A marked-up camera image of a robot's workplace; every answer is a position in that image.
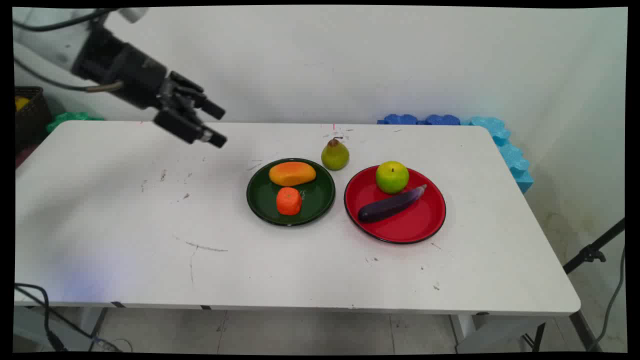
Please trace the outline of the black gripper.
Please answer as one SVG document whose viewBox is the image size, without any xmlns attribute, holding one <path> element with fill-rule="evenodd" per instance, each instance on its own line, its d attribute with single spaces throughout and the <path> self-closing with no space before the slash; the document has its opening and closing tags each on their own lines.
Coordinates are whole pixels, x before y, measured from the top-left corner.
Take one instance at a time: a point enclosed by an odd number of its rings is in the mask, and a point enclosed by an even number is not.
<svg viewBox="0 0 640 360">
<path fill-rule="evenodd" d="M 160 110 L 153 123 L 188 144 L 198 141 L 222 148 L 227 143 L 226 136 L 205 125 L 197 115 L 166 108 L 173 103 L 181 109 L 200 109 L 222 120 L 226 110 L 210 100 L 204 88 L 176 71 L 169 72 L 164 64 L 117 38 L 101 23 L 90 23 L 88 30 L 71 67 L 74 76 L 99 85 L 121 84 L 112 95 L 137 109 Z M 164 85 L 171 103 L 162 95 Z"/>
</svg>

